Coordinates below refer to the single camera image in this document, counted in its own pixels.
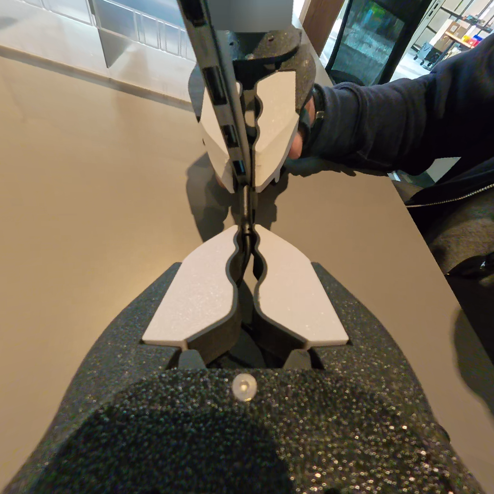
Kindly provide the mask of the clear plastic bin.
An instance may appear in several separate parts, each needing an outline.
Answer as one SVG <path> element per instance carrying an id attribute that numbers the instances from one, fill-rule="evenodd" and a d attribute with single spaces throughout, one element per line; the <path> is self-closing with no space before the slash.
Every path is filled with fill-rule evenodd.
<path id="1" fill-rule="evenodd" d="M 190 104 L 196 58 L 176 1 L 1 1 L 1 55 Z"/>

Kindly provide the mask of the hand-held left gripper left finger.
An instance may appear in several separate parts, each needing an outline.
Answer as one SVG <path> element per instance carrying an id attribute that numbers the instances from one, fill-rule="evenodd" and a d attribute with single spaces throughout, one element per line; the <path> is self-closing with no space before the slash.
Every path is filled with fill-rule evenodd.
<path id="1" fill-rule="evenodd" d="M 195 350 L 205 364 L 233 348 L 242 324 L 231 274 L 238 236 L 239 228 L 231 226 L 183 260 L 142 336 L 144 344 Z"/>

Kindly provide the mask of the person's right hand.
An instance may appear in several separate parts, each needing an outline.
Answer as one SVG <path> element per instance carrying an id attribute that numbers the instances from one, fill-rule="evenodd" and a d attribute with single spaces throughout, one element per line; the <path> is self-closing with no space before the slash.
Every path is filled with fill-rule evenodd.
<path id="1" fill-rule="evenodd" d="M 290 146 L 287 158 L 291 160 L 296 160 L 301 157 L 304 145 L 305 132 L 303 130 L 298 130 L 295 134 L 292 144 Z"/>

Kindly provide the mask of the person's right forearm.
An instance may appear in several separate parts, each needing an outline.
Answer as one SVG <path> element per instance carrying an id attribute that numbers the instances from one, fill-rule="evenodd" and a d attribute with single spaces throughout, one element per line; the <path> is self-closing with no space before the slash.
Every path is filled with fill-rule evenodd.
<path id="1" fill-rule="evenodd" d="M 493 158 L 493 35 L 429 74 L 322 88 L 324 117 L 307 153 L 354 169 L 423 173 L 436 159 Z"/>

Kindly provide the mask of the metal storage shelf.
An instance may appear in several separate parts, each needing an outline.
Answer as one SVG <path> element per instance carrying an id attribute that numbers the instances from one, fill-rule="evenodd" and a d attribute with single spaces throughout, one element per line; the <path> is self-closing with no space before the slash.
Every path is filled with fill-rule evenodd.
<path id="1" fill-rule="evenodd" d="M 430 70 L 470 51 L 493 33 L 493 1 L 430 1 L 410 42 L 411 55 Z"/>

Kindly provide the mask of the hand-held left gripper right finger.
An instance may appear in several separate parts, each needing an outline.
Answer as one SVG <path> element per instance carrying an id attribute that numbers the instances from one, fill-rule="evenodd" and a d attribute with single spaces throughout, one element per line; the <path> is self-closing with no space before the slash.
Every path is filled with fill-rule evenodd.
<path id="1" fill-rule="evenodd" d="M 350 338 L 310 259 L 256 225 L 252 331 L 256 344 L 281 361 L 294 350 L 343 346 Z"/>

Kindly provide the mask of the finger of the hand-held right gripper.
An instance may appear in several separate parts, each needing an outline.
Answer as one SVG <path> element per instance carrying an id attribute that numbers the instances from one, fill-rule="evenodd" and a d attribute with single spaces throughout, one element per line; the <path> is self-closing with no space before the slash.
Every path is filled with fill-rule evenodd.
<path id="1" fill-rule="evenodd" d="M 235 194 L 238 186 L 234 167 L 205 83 L 203 85 L 202 96 L 198 96 L 198 103 L 201 103 L 201 108 L 198 107 L 201 137 L 215 174 L 226 190 L 231 194 Z"/>
<path id="2" fill-rule="evenodd" d="M 280 179 L 281 167 L 298 129 L 295 89 L 294 71 L 274 72 L 255 85 L 261 108 L 255 121 L 257 137 L 253 146 L 256 192 L 262 192 L 272 180 Z"/>

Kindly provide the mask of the black mesh office chair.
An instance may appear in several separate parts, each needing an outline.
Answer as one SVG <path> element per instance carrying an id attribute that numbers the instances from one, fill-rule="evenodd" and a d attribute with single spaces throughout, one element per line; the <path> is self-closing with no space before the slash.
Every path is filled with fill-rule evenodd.
<path id="1" fill-rule="evenodd" d="M 326 73 L 334 85 L 384 84 L 431 1 L 349 1 Z"/>

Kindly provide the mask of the wooden support post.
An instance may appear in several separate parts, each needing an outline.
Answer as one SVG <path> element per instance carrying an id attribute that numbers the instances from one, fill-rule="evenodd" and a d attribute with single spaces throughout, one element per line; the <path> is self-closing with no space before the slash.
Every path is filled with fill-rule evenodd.
<path id="1" fill-rule="evenodd" d="M 304 1 L 299 20 L 320 56 L 344 1 Z"/>

